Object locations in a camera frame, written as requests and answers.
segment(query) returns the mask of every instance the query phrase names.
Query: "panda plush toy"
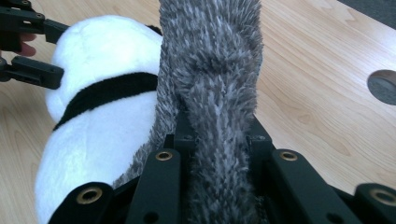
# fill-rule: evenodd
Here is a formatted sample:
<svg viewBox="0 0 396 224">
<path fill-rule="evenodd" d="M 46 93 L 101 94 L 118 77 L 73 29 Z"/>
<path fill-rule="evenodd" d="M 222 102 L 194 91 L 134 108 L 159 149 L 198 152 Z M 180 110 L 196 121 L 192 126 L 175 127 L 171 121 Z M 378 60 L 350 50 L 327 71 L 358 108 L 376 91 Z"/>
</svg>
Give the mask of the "panda plush toy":
<svg viewBox="0 0 396 224">
<path fill-rule="evenodd" d="M 61 36 L 52 63 L 64 76 L 46 92 L 57 124 L 35 181 L 39 223 L 76 187 L 112 185 L 149 140 L 162 40 L 158 29 L 120 16 L 78 22 Z"/>
</svg>

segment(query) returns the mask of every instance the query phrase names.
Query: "brass grommet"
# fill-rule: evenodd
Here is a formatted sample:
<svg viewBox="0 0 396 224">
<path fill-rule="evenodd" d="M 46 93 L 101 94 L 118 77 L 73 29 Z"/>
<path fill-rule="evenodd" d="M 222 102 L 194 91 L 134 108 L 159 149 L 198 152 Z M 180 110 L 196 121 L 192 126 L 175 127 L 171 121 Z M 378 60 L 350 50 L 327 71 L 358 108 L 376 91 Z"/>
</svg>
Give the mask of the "brass grommet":
<svg viewBox="0 0 396 224">
<path fill-rule="evenodd" d="M 384 189 L 371 189 L 370 195 L 383 204 L 396 207 L 396 195 Z"/>
<path fill-rule="evenodd" d="M 171 152 L 168 151 L 162 151 L 157 153 L 157 155 L 155 155 L 155 158 L 158 161 L 169 161 L 170 159 L 172 159 L 173 155 Z"/>
<path fill-rule="evenodd" d="M 77 203 L 89 204 L 94 203 L 102 197 L 103 191 L 98 187 L 89 187 L 82 190 L 77 196 Z"/>
<path fill-rule="evenodd" d="M 298 157 L 296 154 L 288 151 L 283 151 L 280 153 L 280 158 L 285 161 L 297 161 Z"/>
</svg>

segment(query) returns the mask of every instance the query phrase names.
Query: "black stripe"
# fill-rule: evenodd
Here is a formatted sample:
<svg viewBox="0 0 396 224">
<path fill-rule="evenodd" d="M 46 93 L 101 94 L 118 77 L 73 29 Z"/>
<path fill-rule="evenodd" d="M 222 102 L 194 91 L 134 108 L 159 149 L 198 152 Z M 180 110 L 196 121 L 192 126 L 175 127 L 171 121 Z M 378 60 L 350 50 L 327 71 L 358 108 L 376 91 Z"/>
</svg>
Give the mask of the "black stripe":
<svg viewBox="0 0 396 224">
<path fill-rule="evenodd" d="M 156 91 L 156 89 L 157 76 L 149 73 L 133 73 L 94 83 L 77 93 L 53 131 L 87 110 L 93 110 L 100 105 L 105 105 L 121 98 L 147 91 Z"/>
</svg>

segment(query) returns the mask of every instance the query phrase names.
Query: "furry tail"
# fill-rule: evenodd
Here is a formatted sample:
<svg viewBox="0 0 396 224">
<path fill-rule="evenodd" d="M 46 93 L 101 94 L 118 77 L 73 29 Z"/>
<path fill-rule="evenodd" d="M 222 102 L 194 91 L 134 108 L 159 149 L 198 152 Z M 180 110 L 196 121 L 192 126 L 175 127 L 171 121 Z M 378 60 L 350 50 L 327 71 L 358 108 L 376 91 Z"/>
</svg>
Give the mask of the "furry tail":
<svg viewBox="0 0 396 224">
<path fill-rule="evenodd" d="M 167 50 L 162 63 L 199 138 L 187 196 L 189 222 L 255 223 L 245 135 L 262 62 L 260 2 L 160 2 Z"/>
</svg>

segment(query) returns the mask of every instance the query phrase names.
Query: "stuffed animal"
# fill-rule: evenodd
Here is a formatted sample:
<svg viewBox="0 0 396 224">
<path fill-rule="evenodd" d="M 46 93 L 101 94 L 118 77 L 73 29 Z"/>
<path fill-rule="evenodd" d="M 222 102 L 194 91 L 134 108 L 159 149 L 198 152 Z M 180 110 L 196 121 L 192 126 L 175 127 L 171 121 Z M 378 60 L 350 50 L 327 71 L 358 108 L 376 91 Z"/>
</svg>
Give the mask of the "stuffed animal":
<svg viewBox="0 0 396 224">
<path fill-rule="evenodd" d="M 65 31 L 53 54 L 61 87 L 46 92 L 57 122 L 35 182 L 39 223 L 74 188 L 109 185 L 149 139 L 155 119 L 162 37 L 137 21 L 102 16 Z"/>
<path fill-rule="evenodd" d="M 140 175 L 148 152 L 175 131 L 181 106 L 198 137 L 183 202 L 189 223 L 260 223 L 246 134 L 262 65 L 259 0 L 160 0 L 163 45 L 149 142 L 116 186 Z"/>
</svg>

